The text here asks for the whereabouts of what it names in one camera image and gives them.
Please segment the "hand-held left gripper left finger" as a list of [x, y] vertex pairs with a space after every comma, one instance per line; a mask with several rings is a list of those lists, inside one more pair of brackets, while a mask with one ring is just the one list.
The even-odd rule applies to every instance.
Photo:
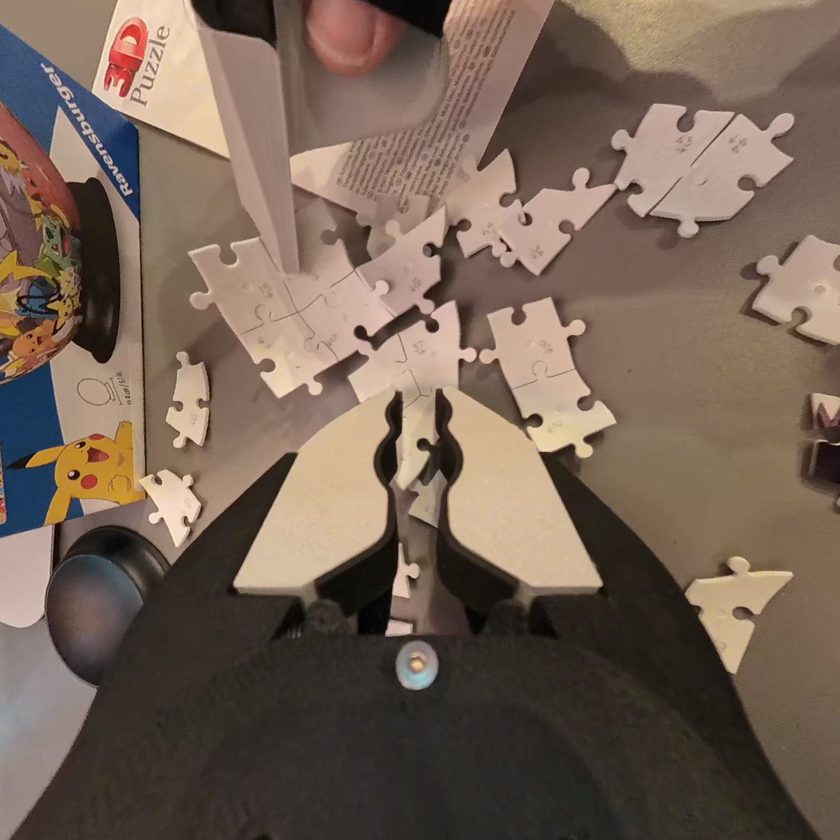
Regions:
[[237, 593], [331, 600], [345, 615], [391, 598], [402, 420], [402, 394], [381, 392], [300, 448], [234, 578]]

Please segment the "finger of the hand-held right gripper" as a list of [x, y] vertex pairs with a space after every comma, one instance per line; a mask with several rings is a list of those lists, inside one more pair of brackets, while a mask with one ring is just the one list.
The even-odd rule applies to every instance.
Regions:
[[448, 83], [446, 39], [404, 31], [383, 62], [361, 76], [328, 70], [303, 35], [278, 46], [291, 153], [413, 130], [432, 118]]
[[280, 61], [262, 38], [197, 30], [239, 201], [275, 266], [299, 272], [298, 236]]

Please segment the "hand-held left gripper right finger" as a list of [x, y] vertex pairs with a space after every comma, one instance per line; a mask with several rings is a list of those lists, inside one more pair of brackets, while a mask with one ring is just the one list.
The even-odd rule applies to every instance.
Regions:
[[457, 388], [435, 395], [437, 572], [465, 608], [593, 595], [603, 586], [552, 477], [520, 428]]

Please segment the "white puzzle pieces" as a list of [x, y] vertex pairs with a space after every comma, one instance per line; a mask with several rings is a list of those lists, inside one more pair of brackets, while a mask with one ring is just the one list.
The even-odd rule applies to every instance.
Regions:
[[[791, 113], [778, 115], [764, 128], [742, 114], [698, 111], [693, 128], [681, 131], [685, 112], [657, 103], [634, 133], [615, 132], [612, 148], [624, 153], [625, 161], [612, 183], [592, 186], [590, 172], [582, 168], [574, 172], [571, 189], [542, 189], [524, 205], [501, 204], [504, 195], [517, 189], [508, 151], [482, 169], [465, 157], [442, 206], [449, 227], [470, 221], [468, 230], [458, 232], [463, 256], [490, 247], [501, 265], [520, 264], [537, 276], [569, 242], [563, 224], [580, 230], [616, 191], [630, 185], [640, 189], [627, 199], [636, 215], [675, 221], [678, 236], [692, 238], [702, 224], [723, 223], [740, 213], [757, 190], [793, 162], [777, 144], [795, 124]], [[388, 218], [390, 247], [415, 227], [403, 231], [398, 218]], [[526, 431], [537, 450], [573, 447], [578, 457], [589, 457], [588, 439], [616, 418], [602, 402], [581, 406], [592, 391], [576, 367], [570, 341], [585, 333], [585, 322], [563, 322], [550, 297], [525, 303], [522, 314], [521, 323], [514, 321], [512, 308], [488, 314], [495, 343], [477, 351], [476, 359], [499, 364], [521, 418], [540, 420]]]

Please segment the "assembled white puzzle ball section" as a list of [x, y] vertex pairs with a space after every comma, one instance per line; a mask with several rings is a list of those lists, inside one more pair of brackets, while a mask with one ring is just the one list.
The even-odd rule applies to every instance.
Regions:
[[432, 247], [444, 242], [447, 211], [436, 211], [360, 267], [341, 239], [322, 240], [334, 230], [322, 203], [302, 212], [299, 222], [306, 241], [297, 274], [277, 268], [259, 237], [231, 244], [231, 264], [219, 245], [190, 251], [205, 284], [191, 303], [196, 309], [214, 305], [252, 361], [272, 363], [260, 377], [277, 398], [301, 387], [319, 394], [321, 373], [363, 355], [365, 362], [349, 375], [359, 402], [385, 389], [402, 393], [395, 481], [406, 489], [426, 468], [421, 442], [437, 439], [436, 391], [457, 387], [460, 366], [477, 357], [461, 344], [457, 304], [435, 307], [427, 298], [442, 278]]

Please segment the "dark printed puzzle piece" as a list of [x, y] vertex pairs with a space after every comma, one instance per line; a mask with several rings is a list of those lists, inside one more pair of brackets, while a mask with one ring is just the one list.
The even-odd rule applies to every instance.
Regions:
[[830, 493], [839, 511], [839, 397], [812, 392], [807, 403], [814, 437], [806, 453], [805, 478], [811, 488]]

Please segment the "blue puzzle box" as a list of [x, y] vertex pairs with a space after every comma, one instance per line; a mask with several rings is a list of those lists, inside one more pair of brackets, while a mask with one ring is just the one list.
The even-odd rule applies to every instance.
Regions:
[[1, 533], [144, 498], [139, 134], [1, 34]]

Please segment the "black round puzzle stand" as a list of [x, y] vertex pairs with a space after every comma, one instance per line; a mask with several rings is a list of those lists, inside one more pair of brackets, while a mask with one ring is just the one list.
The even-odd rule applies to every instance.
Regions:
[[118, 526], [73, 542], [50, 576], [45, 621], [69, 671], [99, 687], [134, 618], [171, 568], [152, 542]]

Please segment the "person's right hand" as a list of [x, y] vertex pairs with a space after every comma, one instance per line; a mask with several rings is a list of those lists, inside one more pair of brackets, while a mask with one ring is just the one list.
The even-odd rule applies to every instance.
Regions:
[[308, 45], [330, 72], [358, 77], [387, 57], [405, 24], [362, 1], [306, 2], [304, 30]]

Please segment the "white instruction leaflet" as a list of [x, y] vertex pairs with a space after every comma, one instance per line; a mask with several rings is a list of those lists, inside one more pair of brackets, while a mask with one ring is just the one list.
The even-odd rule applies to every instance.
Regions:
[[[380, 195], [397, 197], [402, 214], [424, 196], [427, 214], [436, 212], [463, 159], [480, 161], [552, 7], [453, 2], [448, 85], [435, 115], [412, 131], [294, 156], [295, 186], [362, 214]], [[92, 90], [124, 115], [228, 158], [188, 2], [117, 2]]]

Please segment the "white flat stand plate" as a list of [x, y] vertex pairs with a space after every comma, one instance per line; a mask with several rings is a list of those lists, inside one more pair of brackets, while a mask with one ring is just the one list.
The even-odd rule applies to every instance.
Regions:
[[27, 628], [45, 614], [55, 526], [1, 538], [1, 624]]

